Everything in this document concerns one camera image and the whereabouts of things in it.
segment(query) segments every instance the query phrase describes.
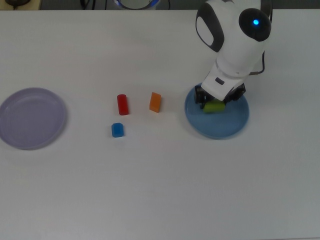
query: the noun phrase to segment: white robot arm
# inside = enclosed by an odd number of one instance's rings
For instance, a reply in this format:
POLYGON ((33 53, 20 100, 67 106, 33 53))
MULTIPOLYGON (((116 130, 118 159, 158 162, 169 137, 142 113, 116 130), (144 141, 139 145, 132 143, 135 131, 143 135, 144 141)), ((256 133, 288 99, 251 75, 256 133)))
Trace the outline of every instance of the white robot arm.
POLYGON ((237 88, 244 88, 244 81, 265 50, 271 22, 262 10, 241 11, 230 0, 208 0, 197 12, 196 32, 218 53, 201 87, 225 101, 237 88))

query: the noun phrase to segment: white table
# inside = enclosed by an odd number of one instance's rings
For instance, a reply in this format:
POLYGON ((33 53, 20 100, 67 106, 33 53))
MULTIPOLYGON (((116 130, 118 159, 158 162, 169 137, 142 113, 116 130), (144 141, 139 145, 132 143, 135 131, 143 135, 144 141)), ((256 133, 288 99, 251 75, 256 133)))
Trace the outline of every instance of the white table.
POLYGON ((266 70, 246 82, 249 122, 227 140, 201 136, 184 114, 216 56, 195 17, 1 12, 0 102, 42 87, 68 109, 65 131, 43 149, 0 141, 1 239, 320 236, 320 10, 274 11, 266 70), (118 94, 130 115, 118 115, 118 94), (125 137, 111 137, 115 122, 125 137))

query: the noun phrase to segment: green object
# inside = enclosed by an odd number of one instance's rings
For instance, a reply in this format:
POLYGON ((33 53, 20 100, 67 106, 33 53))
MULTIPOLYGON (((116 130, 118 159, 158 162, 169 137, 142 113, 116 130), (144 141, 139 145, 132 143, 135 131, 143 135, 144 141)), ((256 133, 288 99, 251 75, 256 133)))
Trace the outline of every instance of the green object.
POLYGON ((214 99, 212 101, 208 101, 203 108, 203 112, 206 114, 223 112, 225 110, 225 103, 218 99, 214 99))

